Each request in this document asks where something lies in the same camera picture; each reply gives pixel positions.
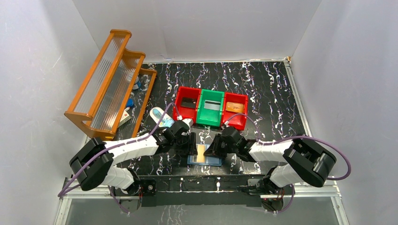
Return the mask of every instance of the marble tabletop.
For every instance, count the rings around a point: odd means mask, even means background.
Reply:
[[[305,133],[284,63],[264,62],[209,62],[209,63],[159,63],[145,64],[143,68],[157,70],[155,80],[138,135],[150,131],[155,122],[149,116],[153,107],[165,109],[174,102],[178,87],[194,87],[208,90],[227,91],[244,94],[249,98],[248,115],[261,132],[262,140],[279,140],[283,137]],[[142,106],[149,77],[140,77],[141,89],[132,91],[135,107],[129,110],[133,119],[123,124],[117,131],[116,140],[131,138],[136,115]],[[217,127],[193,126],[197,143],[210,144]],[[255,138],[256,129],[249,120],[242,134]],[[155,156],[145,156],[125,161],[121,167],[133,168],[138,175],[227,175],[227,174],[266,174],[276,162],[250,163],[229,154],[221,167],[188,165],[187,158],[173,152]]]

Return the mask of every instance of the orange wooden frame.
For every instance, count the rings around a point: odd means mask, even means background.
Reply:
[[[102,57],[104,56],[108,46],[110,45],[110,43],[114,37],[123,37],[124,40],[121,43],[116,43],[119,47],[119,50],[117,51],[117,54],[111,64],[111,66],[109,67],[109,69],[107,71],[107,74],[99,88],[98,93],[95,96],[95,99],[94,99],[89,111],[87,113],[75,112],[74,110],[75,110],[77,104],[79,103],[80,98],[82,97],[95,70],[97,69],[99,62],[101,61]],[[126,106],[131,89],[134,85],[134,81],[135,81],[136,77],[138,76],[138,74],[142,72],[145,74],[150,73],[152,75],[152,79],[150,81],[148,91],[146,93],[146,96],[145,96],[145,99],[143,102],[143,107],[139,113],[136,127],[134,127],[135,134],[137,134],[137,131],[139,129],[139,124],[141,123],[143,113],[145,111],[145,107],[146,107],[146,104],[149,99],[149,95],[150,95],[152,87],[153,87],[153,82],[156,77],[156,71],[141,69],[142,63],[145,58],[145,54],[142,52],[133,52],[133,51],[126,49],[126,45],[127,45],[128,40],[130,39],[130,37],[131,37],[131,33],[128,30],[111,30],[110,31],[110,34],[109,34],[107,40],[105,41],[105,44],[101,48],[97,58],[95,59],[93,65],[91,66],[89,72],[87,73],[86,78],[83,80],[83,83],[80,86],[79,90],[77,91],[77,94],[73,98],[72,103],[70,104],[67,111],[64,113],[64,115],[69,120],[71,120],[79,129],[81,129],[87,136],[89,136],[91,138],[101,137],[103,140],[112,140],[114,138],[114,136],[116,134],[117,127],[119,125],[120,118],[121,118],[123,110],[124,110],[124,107]],[[119,63],[121,60],[124,62],[125,66],[127,68],[129,68],[129,69],[135,68],[135,71],[134,71],[133,77],[129,83],[129,86],[127,88],[128,91],[124,94],[122,104],[121,104],[121,106],[118,110],[118,113],[116,115],[115,123],[112,126],[111,130],[101,130],[101,129],[92,128],[92,127],[90,127],[91,122],[99,109],[99,106],[104,98],[104,95],[112,81],[112,78],[115,75],[115,71],[116,71],[117,67],[119,66]],[[138,60],[138,63],[136,65],[134,65],[131,63],[132,60],[133,61]]]

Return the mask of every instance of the gray wall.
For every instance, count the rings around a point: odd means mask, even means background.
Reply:
[[[127,47],[146,62],[292,56],[320,2],[74,0],[98,47],[110,29],[127,29]]]
[[[84,138],[63,113],[97,54],[71,0],[0,3],[0,224],[54,222]]]
[[[352,162],[338,185],[354,225],[398,220],[397,22],[394,0],[324,0],[292,58],[313,135]]]

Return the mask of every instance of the green bin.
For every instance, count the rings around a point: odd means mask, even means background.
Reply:
[[[220,102],[220,110],[205,108],[205,102],[207,102],[208,104],[208,101],[206,100]],[[196,116],[196,123],[219,127],[221,122],[223,103],[224,92],[202,89],[202,92],[200,94],[198,113]]]

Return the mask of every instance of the black marble surface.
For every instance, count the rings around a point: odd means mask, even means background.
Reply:
[[[148,64],[143,68],[158,71],[150,100],[146,108],[138,135],[151,130],[155,122],[149,116],[153,107],[166,108],[174,102],[180,86],[208,90],[228,91],[245,94],[249,97],[248,115],[259,126],[262,140],[279,140],[283,137],[304,133],[304,126],[288,80],[283,62],[225,62],[225,63],[172,63]],[[146,93],[147,76],[141,78],[140,90],[133,91],[131,98],[138,114]],[[116,140],[131,137],[136,120],[122,125]],[[197,142],[210,144],[218,128],[194,126]],[[242,132],[247,138],[255,138],[256,129],[249,120]],[[187,159],[173,152],[151,157],[139,157],[124,162],[122,167],[133,168],[138,175],[224,175],[224,174],[266,174],[276,162],[249,163],[229,154],[221,167],[188,165]]]

